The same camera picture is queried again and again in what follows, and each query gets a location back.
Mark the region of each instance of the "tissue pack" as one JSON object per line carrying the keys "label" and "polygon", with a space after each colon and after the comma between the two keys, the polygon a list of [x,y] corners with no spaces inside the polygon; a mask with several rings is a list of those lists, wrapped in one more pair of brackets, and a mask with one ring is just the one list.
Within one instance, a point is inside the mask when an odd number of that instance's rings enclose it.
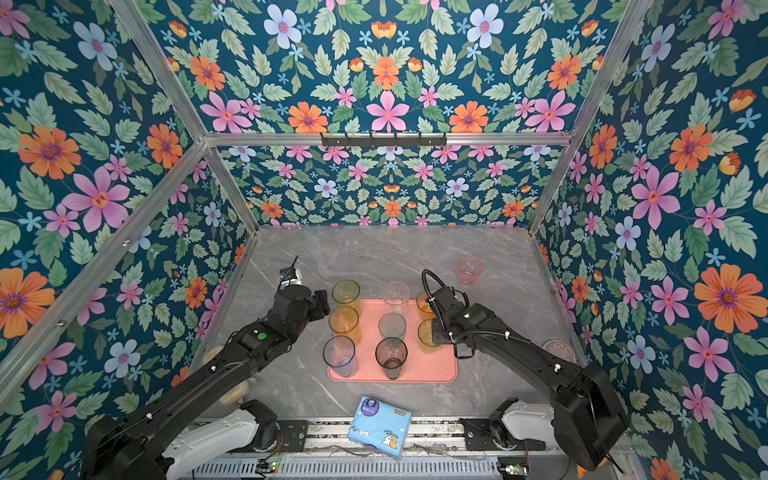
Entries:
{"label": "tissue pack", "polygon": [[400,458],[402,445],[411,425],[408,412],[370,397],[363,397],[347,438],[373,447],[394,458]]}

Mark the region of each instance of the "clear cup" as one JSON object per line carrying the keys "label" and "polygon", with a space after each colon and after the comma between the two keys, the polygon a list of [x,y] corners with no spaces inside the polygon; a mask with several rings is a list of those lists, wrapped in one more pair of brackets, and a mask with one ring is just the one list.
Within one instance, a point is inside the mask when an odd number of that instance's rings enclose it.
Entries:
{"label": "clear cup", "polygon": [[407,358],[408,347],[397,337],[387,337],[376,346],[376,361],[391,380],[400,376]]}
{"label": "clear cup", "polygon": [[396,336],[403,339],[406,336],[406,318],[399,313],[385,313],[379,320],[379,333],[382,337]]}
{"label": "clear cup", "polygon": [[411,298],[411,289],[403,282],[389,282],[382,288],[382,300],[391,311],[405,315],[408,311],[408,301]]}
{"label": "clear cup", "polygon": [[355,280],[342,280],[331,290],[333,300],[339,305],[351,306],[360,313],[360,285]]}
{"label": "clear cup", "polygon": [[349,377],[357,373],[355,343],[347,336],[334,336],[323,347],[323,360],[336,373]]}
{"label": "clear cup", "polygon": [[328,317],[328,326],[331,327],[334,336],[348,336],[355,345],[360,344],[362,339],[360,315],[351,306],[340,306],[333,310]]}
{"label": "clear cup", "polygon": [[480,279],[483,271],[482,260],[472,255],[463,257],[458,261],[456,276],[463,286],[474,286]]}

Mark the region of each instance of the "gray marble surface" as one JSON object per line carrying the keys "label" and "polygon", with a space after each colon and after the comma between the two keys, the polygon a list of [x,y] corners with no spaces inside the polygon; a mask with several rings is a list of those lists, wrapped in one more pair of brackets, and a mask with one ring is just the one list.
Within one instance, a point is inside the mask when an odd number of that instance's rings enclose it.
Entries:
{"label": "gray marble surface", "polygon": [[[313,290],[350,278],[363,298],[380,298],[382,286],[401,280],[412,298],[422,290],[423,268],[458,286],[456,266],[464,255],[485,264],[471,302],[494,310],[538,345],[566,339],[551,295],[541,278],[530,237],[518,228],[334,228],[273,229],[258,234],[250,265],[227,317],[210,345],[263,315],[272,304],[278,270],[300,255],[303,283]],[[335,382],[328,377],[322,348],[331,337],[326,320],[308,325],[293,350],[256,374],[247,399],[258,398],[280,417],[353,415],[362,396],[373,396],[414,415],[487,415],[510,396],[544,399],[497,360],[476,353],[458,361],[450,383]]]}

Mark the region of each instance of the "pink tray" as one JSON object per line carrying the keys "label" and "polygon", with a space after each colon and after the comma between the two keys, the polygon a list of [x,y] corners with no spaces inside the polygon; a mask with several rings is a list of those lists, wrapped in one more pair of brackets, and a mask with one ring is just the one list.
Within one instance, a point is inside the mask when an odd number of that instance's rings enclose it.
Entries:
{"label": "pink tray", "polygon": [[408,347],[408,358],[402,366],[397,380],[387,378],[384,370],[376,361],[376,346],[382,341],[379,333],[379,319],[389,312],[384,300],[362,300],[362,315],[360,330],[362,339],[355,347],[357,357],[357,373],[350,377],[342,377],[333,369],[328,368],[328,376],[337,382],[453,382],[458,375],[456,357],[450,345],[435,347],[434,352],[426,353],[419,347],[419,324],[422,322],[419,308],[415,300],[410,300],[406,318],[405,343]]}

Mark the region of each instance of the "orange flower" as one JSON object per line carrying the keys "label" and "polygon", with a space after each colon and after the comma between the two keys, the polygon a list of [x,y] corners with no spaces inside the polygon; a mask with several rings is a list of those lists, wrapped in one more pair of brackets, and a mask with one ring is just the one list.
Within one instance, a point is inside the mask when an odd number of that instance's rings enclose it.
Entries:
{"label": "orange flower", "polygon": [[202,55],[199,59],[193,57],[190,61],[192,62],[190,71],[192,75],[196,75],[197,83],[211,91],[224,89],[224,82],[227,79],[224,78],[221,67],[216,65],[215,61],[209,61],[207,57]]}
{"label": "orange flower", "polygon": [[41,177],[47,174],[60,180],[64,174],[74,172],[73,165],[80,164],[80,155],[75,153],[80,147],[58,128],[51,132],[47,127],[35,127],[35,135],[23,134],[18,142],[24,147],[18,156],[24,163],[32,164],[29,170]]}
{"label": "orange flower", "polygon": [[170,30],[175,33],[178,38],[187,37],[187,28],[175,20],[168,24],[168,28],[170,28]]}
{"label": "orange flower", "polygon": [[186,379],[189,375],[190,375],[190,367],[185,366],[183,369],[179,370],[178,375],[174,375],[174,379],[170,381],[170,386],[174,387],[179,383],[182,383],[184,379]]}
{"label": "orange flower", "polygon": [[666,460],[658,458],[654,458],[650,464],[650,476],[654,480],[680,480],[677,470],[670,468],[670,464]]}
{"label": "orange flower", "polygon": [[466,106],[459,105],[449,120],[453,125],[451,131],[455,134],[479,134],[488,124],[488,117],[485,116],[487,113],[485,106],[478,106],[476,101],[468,101]]}
{"label": "orange flower", "polygon": [[392,38],[397,31],[397,24],[394,22],[373,22],[371,24],[371,31],[376,38]]}
{"label": "orange flower", "polygon": [[768,315],[768,300],[753,293],[763,291],[763,284],[757,281],[754,273],[741,276],[737,265],[724,263],[720,272],[713,266],[701,274],[704,283],[697,283],[694,296],[699,303],[699,311],[704,319],[715,319],[715,327],[725,333],[733,333],[733,324],[742,333],[757,329],[757,321],[752,315]]}
{"label": "orange flower", "polygon": [[397,202],[389,202],[384,207],[384,213],[394,218],[402,213],[402,207]]}
{"label": "orange flower", "polygon": [[504,210],[502,210],[502,212],[504,212],[505,217],[516,217],[519,214],[522,214],[524,209],[525,205],[523,205],[522,202],[511,202],[504,205]]}
{"label": "orange flower", "polygon": [[283,216],[283,208],[272,202],[264,202],[261,204],[261,211],[263,211],[269,218],[280,218]]}
{"label": "orange flower", "polygon": [[362,71],[363,67],[362,59],[360,57],[353,58],[352,61],[349,63],[349,69],[351,71]]}
{"label": "orange flower", "polygon": [[695,129],[690,127],[680,133],[680,138],[675,138],[672,142],[670,163],[674,169],[682,172],[688,169],[689,172],[699,167],[699,162],[705,161],[710,156],[712,150],[708,148],[712,144],[712,134],[707,132],[707,127],[697,125]]}
{"label": "orange flower", "polygon": [[410,60],[408,60],[408,69],[410,71],[419,71],[422,68],[424,68],[424,65],[422,65],[422,61],[419,60],[416,57],[411,57]]}
{"label": "orange flower", "polygon": [[298,134],[324,134],[328,131],[328,119],[321,115],[322,112],[316,105],[310,107],[310,104],[300,101],[298,107],[291,107],[288,113],[291,115],[288,123],[296,128]]}
{"label": "orange flower", "polygon": [[5,327],[5,338],[27,333],[27,323],[34,325],[45,313],[42,307],[53,303],[54,290],[43,288],[47,282],[37,272],[24,278],[20,268],[0,270],[0,329]]}
{"label": "orange flower", "polygon": [[170,131],[166,124],[149,127],[150,137],[147,137],[147,146],[152,149],[152,158],[163,168],[170,170],[181,156],[181,145],[176,132]]}
{"label": "orange flower", "polygon": [[608,125],[603,125],[600,131],[594,134],[592,146],[589,147],[592,167],[605,168],[605,164],[611,162],[614,157],[614,148],[618,145],[615,134],[616,129]]}
{"label": "orange flower", "polygon": [[573,292],[576,301],[579,303],[584,303],[589,294],[589,285],[587,285],[587,280],[581,278],[580,276],[574,278],[571,292]]}
{"label": "orange flower", "polygon": [[581,27],[581,34],[584,37],[588,37],[589,35],[592,35],[595,30],[598,29],[598,25],[600,22],[597,20],[590,20],[589,22],[585,23],[583,27]]}
{"label": "orange flower", "polygon": [[576,75],[581,73],[581,58],[565,55],[562,61],[556,61],[552,65],[552,71],[547,75],[550,88],[565,90],[576,81]]}
{"label": "orange flower", "polygon": [[190,308],[197,308],[205,300],[205,294],[208,293],[207,282],[202,277],[193,278],[187,287],[187,298],[184,299]]}
{"label": "orange flower", "polygon": [[400,73],[400,67],[395,65],[392,57],[381,57],[379,64],[373,67],[373,74],[376,76],[374,80],[384,90],[392,90],[392,87],[397,85],[398,73]]}
{"label": "orange flower", "polygon": [[235,265],[240,263],[240,259],[243,258],[243,253],[245,253],[245,243],[241,243],[235,250]]}
{"label": "orange flower", "polygon": [[751,90],[739,90],[730,98],[728,107],[731,111],[743,110],[744,108],[749,107],[756,98],[757,95]]}
{"label": "orange flower", "polygon": [[740,168],[741,159],[739,159],[739,154],[735,151],[729,153],[720,161],[720,171],[726,175],[738,174]]}

